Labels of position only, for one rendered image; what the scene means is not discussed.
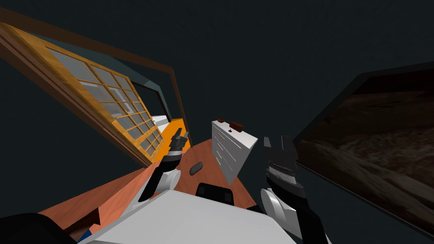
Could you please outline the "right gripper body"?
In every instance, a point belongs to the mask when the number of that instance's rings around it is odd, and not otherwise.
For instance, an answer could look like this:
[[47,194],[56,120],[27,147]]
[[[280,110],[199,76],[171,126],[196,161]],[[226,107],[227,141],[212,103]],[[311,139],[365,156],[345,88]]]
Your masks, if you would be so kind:
[[282,148],[272,148],[264,147],[265,155],[268,159],[269,164],[288,164],[288,162],[293,162],[298,160],[298,153],[296,150],[282,149]]

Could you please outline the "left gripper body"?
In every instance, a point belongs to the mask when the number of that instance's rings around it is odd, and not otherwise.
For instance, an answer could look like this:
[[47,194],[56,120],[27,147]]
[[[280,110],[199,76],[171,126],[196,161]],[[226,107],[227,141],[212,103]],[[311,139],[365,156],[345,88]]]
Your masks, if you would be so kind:
[[168,154],[181,154],[183,147],[186,144],[186,137],[173,136],[169,144]]

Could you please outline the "white chest of drawers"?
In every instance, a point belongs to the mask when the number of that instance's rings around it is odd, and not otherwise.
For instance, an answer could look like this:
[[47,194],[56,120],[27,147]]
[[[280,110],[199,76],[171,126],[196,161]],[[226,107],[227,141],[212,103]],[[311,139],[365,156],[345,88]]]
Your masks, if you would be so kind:
[[231,185],[258,139],[236,122],[211,122],[212,153],[228,185]]

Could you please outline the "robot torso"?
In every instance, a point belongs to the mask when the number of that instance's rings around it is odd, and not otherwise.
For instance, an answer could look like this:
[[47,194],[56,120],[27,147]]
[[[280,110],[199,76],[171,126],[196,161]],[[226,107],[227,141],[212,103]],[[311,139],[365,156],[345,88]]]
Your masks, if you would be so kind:
[[281,227],[266,214],[170,189],[138,199],[79,244],[296,244],[290,234],[301,237],[293,209]]

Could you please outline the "wooden door with glass panes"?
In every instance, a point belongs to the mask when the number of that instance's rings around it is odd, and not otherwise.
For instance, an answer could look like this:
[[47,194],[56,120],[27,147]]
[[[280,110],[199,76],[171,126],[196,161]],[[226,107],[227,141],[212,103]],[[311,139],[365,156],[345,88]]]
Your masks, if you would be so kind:
[[130,79],[0,22],[3,57],[142,167],[164,138]]

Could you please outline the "dark framed wall picture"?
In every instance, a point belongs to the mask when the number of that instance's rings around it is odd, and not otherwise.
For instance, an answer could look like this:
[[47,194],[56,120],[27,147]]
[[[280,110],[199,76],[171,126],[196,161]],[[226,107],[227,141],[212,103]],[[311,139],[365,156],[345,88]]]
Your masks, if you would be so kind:
[[295,145],[303,167],[434,242],[434,61],[357,75]]

